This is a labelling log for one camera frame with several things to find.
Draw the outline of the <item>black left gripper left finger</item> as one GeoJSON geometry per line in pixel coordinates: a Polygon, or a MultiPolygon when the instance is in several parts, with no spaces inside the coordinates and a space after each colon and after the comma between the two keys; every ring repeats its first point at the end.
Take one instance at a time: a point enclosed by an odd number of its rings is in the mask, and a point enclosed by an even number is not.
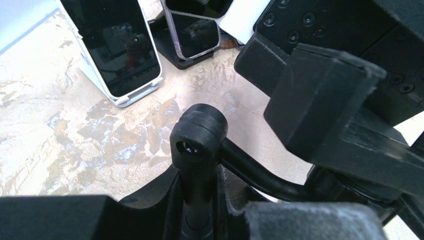
{"type": "Polygon", "coordinates": [[[3,240],[163,240],[176,237],[170,204],[178,169],[120,201],[107,195],[19,196],[0,199],[3,240]]]}

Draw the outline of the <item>purple case phone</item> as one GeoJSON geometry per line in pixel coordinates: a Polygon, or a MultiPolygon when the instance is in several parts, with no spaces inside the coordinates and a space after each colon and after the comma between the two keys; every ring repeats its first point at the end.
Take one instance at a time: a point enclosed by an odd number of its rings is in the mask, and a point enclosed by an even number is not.
{"type": "Polygon", "coordinates": [[[219,47],[221,33],[213,20],[171,13],[161,1],[176,55],[193,60],[219,47]]]}

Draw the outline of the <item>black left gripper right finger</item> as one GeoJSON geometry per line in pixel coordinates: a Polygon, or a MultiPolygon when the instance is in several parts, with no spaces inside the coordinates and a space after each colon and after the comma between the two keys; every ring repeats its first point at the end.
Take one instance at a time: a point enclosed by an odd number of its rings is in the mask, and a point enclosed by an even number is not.
{"type": "Polygon", "coordinates": [[[380,220],[350,202],[269,201],[235,174],[218,174],[225,240],[385,240],[380,220]]]}

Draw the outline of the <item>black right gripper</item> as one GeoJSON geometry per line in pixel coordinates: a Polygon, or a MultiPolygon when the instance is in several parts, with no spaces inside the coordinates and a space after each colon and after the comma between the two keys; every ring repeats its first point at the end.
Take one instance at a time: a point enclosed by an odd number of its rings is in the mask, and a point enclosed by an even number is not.
{"type": "Polygon", "coordinates": [[[348,52],[387,72],[365,107],[395,126],[424,110],[424,3],[421,0],[273,0],[253,27],[279,59],[247,44],[234,68],[266,95],[302,43],[348,52]]]}

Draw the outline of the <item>wooden base phone stand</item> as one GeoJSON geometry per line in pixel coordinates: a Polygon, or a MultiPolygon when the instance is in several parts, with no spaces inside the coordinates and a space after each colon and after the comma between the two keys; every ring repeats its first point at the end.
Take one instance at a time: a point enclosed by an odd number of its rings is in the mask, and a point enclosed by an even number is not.
{"type": "Polygon", "coordinates": [[[239,47],[238,41],[235,38],[221,38],[219,48],[221,50],[237,49],[239,47]]]}

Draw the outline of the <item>lilac case phone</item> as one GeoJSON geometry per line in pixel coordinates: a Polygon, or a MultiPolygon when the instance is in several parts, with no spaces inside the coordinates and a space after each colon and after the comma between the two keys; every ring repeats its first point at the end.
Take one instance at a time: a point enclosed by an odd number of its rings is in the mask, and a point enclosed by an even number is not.
{"type": "Polygon", "coordinates": [[[219,19],[227,13],[233,2],[233,0],[165,0],[164,5],[172,13],[219,19]]]}

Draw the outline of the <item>black plastic phone stand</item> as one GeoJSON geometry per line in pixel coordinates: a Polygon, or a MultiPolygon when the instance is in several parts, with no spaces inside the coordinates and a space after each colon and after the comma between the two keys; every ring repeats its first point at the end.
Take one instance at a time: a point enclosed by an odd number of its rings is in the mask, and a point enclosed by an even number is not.
{"type": "Polygon", "coordinates": [[[163,11],[148,24],[157,51],[179,70],[213,57],[220,45],[220,29],[213,20],[163,11]]]}

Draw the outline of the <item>black round base phone stand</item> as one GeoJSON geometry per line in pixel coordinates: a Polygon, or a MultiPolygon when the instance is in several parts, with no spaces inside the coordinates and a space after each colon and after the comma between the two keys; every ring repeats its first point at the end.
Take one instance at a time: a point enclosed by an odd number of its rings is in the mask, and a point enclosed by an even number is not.
{"type": "Polygon", "coordinates": [[[399,217],[424,237],[424,143],[407,146],[394,126],[424,108],[397,93],[379,66],[347,52],[299,44],[264,111],[284,147],[311,163],[304,185],[271,174],[227,138],[224,115],[207,104],[183,113],[170,135],[184,198],[181,236],[218,233],[219,166],[289,202],[374,205],[383,223],[399,217]]]}

